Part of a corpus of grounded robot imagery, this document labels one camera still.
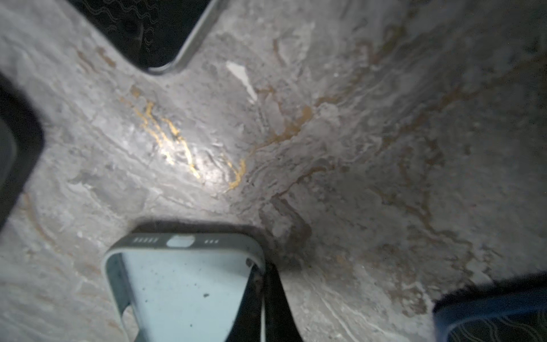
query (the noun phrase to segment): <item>brown stain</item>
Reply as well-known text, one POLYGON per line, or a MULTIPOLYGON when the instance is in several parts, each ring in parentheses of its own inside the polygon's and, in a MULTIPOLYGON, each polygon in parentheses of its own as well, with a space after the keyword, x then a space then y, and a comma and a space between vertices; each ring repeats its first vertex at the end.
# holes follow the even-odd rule
POLYGON ((385 279, 385 293, 393 303, 399 303, 402 313, 407 317, 424 315, 427 305, 423 293, 416 287, 405 288, 416 282, 415 268, 409 262, 408 252, 393 244, 384 244, 360 256, 372 274, 380 273, 379 279, 385 279))
POLYGON ((126 99, 125 97, 123 96, 120 96, 119 98, 120 102, 123 103, 124 105, 130 107, 130 108, 133 108, 133 103, 131 101, 129 101, 128 99, 126 99))
POLYGON ((401 174, 401 177, 403 178, 405 182, 405 186, 407 188, 410 188, 412 185, 412 179, 410 178, 408 171, 407 171, 407 159, 412 156, 412 147, 407 146, 403 149, 403 153, 401 153, 401 157, 399 158, 399 161, 397 162, 397 166, 399 167, 399 173, 401 174))
POLYGON ((416 287, 409 289, 387 290, 392 301, 397 300, 403 307, 402 313, 408 318, 427 313, 427 304, 423 300, 423 293, 416 287))
POLYGON ((454 233, 453 231, 450 231, 450 230, 437 231, 432 227, 431 225, 432 214, 429 209, 429 198, 430 198, 429 191, 422 192, 422 201, 421 201, 420 207, 416 208, 405 203, 405 201, 398 198, 396 194, 386 194, 376 187, 370 187, 369 189, 380 197, 383 204, 393 205, 401 210, 404 210, 405 212, 411 214, 412 216, 420 220, 425 230, 429 234, 431 234, 431 236, 434 236, 437 238, 446 238, 455 244, 465 245, 465 246, 468 246, 470 249, 472 248, 473 244, 471 242, 458 238, 458 235, 454 233))
POLYGON ((21 196, 23 197, 23 201, 25 202, 25 206, 26 206, 25 212, 27 213, 27 217, 29 221, 32 223, 32 225, 34 226, 34 229, 36 230, 38 235, 40 235, 42 240, 48 243, 55 252, 57 252, 58 254, 65 254, 64 251, 55 242, 55 240, 51 238, 40 225, 38 218, 36 217, 36 212, 32 205, 32 200, 30 195, 28 193, 23 193, 21 196))
POLYGON ((503 256, 501 254, 499 254, 494 249, 486 245, 482 245, 480 249, 483 251, 482 261, 490 267, 492 266, 492 261, 494 260, 494 256, 497 256, 498 258, 503 259, 503 256))
POLYGON ((458 283, 465 283, 466 280, 473 276, 473 271, 467 269, 467 264, 475 258, 475 254, 471 250, 469 250, 462 257, 456 258, 452 261, 450 268, 462 273, 462 276, 458 280, 458 283))
POLYGON ((303 180, 305 180, 306 178, 308 177, 311 177, 314 173, 318 173, 318 172, 328 172, 328 171, 332 171, 335 169, 335 166, 334 165, 329 165, 329 166, 314 166, 312 168, 310 168, 308 171, 304 172, 302 175, 300 175, 296 181, 292 182, 284 191, 280 192, 280 193, 277 193, 276 196, 283 196, 284 194, 286 194, 290 188, 292 188, 294 185, 296 184, 300 184, 303 180))
POLYGON ((285 115, 283 105, 281 104, 281 101, 277 98, 277 91, 271 85, 268 85, 268 88, 266 89, 255 89, 255 92, 257 93, 257 95, 264 95, 265 97, 271 94, 272 100, 277 104, 279 112, 281 113, 281 115, 285 115))
POLYGON ((426 146, 431 150, 431 151, 435 151, 435 150, 438 150, 439 149, 439 141, 434 138, 434 139, 429 139, 428 137, 423 137, 423 139, 425 140, 426 142, 426 146))
POLYGON ((102 301, 103 303, 105 304, 112 304, 112 302, 103 297, 103 296, 100 296, 100 295, 97 295, 97 294, 94 294, 94 293, 88 293, 88 292, 78 292, 78 296, 81 297, 81 298, 85 298, 85 299, 88 299, 88 300, 91 300, 93 302, 96 302, 97 300, 100 300, 102 301))
POLYGON ((312 118, 313 111, 311 107, 305 106, 302 109, 302 115, 296 121, 285 123, 285 129, 283 130, 283 132, 281 132, 280 134, 272 133, 271 137, 264 144, 256 147, 253 152, 260 148, 264 148, 275 143, 282 143, 283 141, 292 139, 298 133, 300 133, 302 126, 304 126, 304 124, 310 121, 312 118))
POLYGON ((395 50, 395 47, 399 41, 406 36, 406 20, 403 21, 402 25, 389 25, 383 35, 384 44, 380 48, 380 51, 376 53, 372 59, 372 64, 378 64, 382 59, 387 57, 390 53, 395 50))
POLYGON ((344 258, 344 256, 341 254, 336 255, 336 262, 338 263, 338 265, 349 268, 350 270, 353 268, 352 264, 348 260, 346 260, 346 258, 344 258))
POLYGON ((43 294, 35 294, 34 295, 38 300, 41 300, 42 302, 45 302, 45 303, 48 303, 48 304, 51 304, 51 305, 55 305, 55 302, 53 301, 53 299, 43 295, 43 294))
POLYGON ((59 267, 54 266, 53 269, 54 269, 57 273, 59 273, 59 275, 62 275, 63 277, 66 277, 65 272, 63 272, 63 270, 61 270, 59 267))
POLYGON ((444 154, 442 151, 438 151, 432 158, 426 159, 426 164, 429 166, 440 165, 444 166, 444 154))
POLYGON ((95 51, 97 51, 99 56, 103 59, 103 61, 106 62, 106 64, 108 64, 109 67, 116 68, 116 62, 114 62, 110 57, 107 56, 106 51, 103 47, 98 47, 95 49, 95 51))
POLYGON ((315 101, 314 106, 319 107, 323 103, 329 103, 331 105, 337 105, 340 103, 343 99, 345 99, 347 96, 349 96, 351 93, 355 91, 357 86, 361 83, 363 78, 370 72, 370 67, 362 67, 358 68, 353 76, 351 77, 348 84, 344 87, 344 89, 338 94, 334 96, 322 96, 318 98, 315 101))
MULTIPOLYGON (((374 52, 374 44, 372 41, 364 39, 355 44, 353 51, 350 55, 360 55, 362 48, 366 47, 366 54, 369 60, 369 65, 378 65, 385 57, 387 57, 399 44, 401 39, 406 36, 406 24, 408 21, 417 14, 417 9, 410 10, 407 16, 403 19, 401 25, 389 25, 384 31, 384 43, 379 48, 378 52, 374 52)), ((336 105, 343 99, 349 97, 361 83, 363 78, 370 72, 370 66, 360 67, 353 72, 353 77, 348 84, 344 86, 342 91, 337 95, 322 96, 317 99, 315 106, 318 107, 323 103, 330 103, 336 105)))
POLYGON ((485 90, 491 90, 498 86, 507 85, 511 82, 512 79, 518 76, 523 70, 529 69, 531 67, 541 67, 541 66, 544 66, 546 63, 547 63, 547 54, 543 54, 533 59, 522 62, 518 64, 517 66, 515 66, 513 69, 511 69, 509 72, 499 77, 493 78, 488 83, 484 84, 482 89, 478 91, 464 92, 462 91, 461 85, 457 86, 452 91, 443 95, 438 103, 425 108, 420 114, 418 114, 417 117, 415 117, 410 122, 410 124, 403 125, 397 131, 395 135, 382 137, 382 145, 380 145, 380 148, 378 149, 378 151, 376 151, 375 155, 382 153, 389 146, 391 146, 395 141, 397 141, 400 137, 406 134, 415 132, 418 128, 420 128, 423 124, 425 124, 427 120, 429 120, 429 117, 432 112, 440 112, 456 101, 472 100, 485 90))
POLYGON ((283 60, 283 58, 279 54, 279 41, 277 40, 277 38, 275 38, 272 41, 272 45, 273 45, 273 54, 275 55, 275 58, 277 59, 277 61, 281 65, 281 67, 285 67, 287 64, 285 63, 285 61, 283 60))
POLYGON ((119 332, 122 332, 122 330, 120 329, 120 325, 117 322, 114 322, 113 320, 107 320, 107 325, 110 328, 113 328, 113 329, 116 329, 119 332))
POLYGON ((142 94, 142 90, 139 89, 136 85, 132 85, 129 92, 131 93, 131 95, 133 95, 134 98, 139 98, 139 96, 142 94))
POLYGON ((76 50, 76 53, 78 54, 78 57, 82 60, 82 62, 87 65, 88 67, 91 68, 91 70, 93 70, 95 73, 97 72, 97 69, 95 69, 95 66, 93 65, 93 63, 91 63, 91 61, 84 55, 83 52, 81 52, 80 50, 76 50))
POLYGON ((84 264, 84 268, 97 276, 102 275, 101 270, 93 264, 84 264))
POLYGON ((86 67, 82 62, 77 62, 77 63, 82 68, 82 70, 85 71, 85 73, 89 75, 88 67, 86 67))
POLYGON ((289 236, 287 237, 286 249, 295 252, 302 248, 306 241, 312 235, 311 226, 298 214, 286 199, 275 195, 270 202, 275 210, 282 216, 289 217, 293 221, 290 228, 289 236))

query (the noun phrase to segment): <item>gray marble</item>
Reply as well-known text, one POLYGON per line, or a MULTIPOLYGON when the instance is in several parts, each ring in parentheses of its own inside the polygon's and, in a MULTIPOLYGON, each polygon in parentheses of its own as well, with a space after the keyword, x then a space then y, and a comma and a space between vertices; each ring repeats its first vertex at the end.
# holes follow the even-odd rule
POLYGON ((121 341, 102 255, 191 220, 256 227, 306 341, 432 340, 443 293, 547 268, 546 32, 541 0, 231 0, 152 77, 68 2, 2 0, 46 136, 2 339, 121 341))

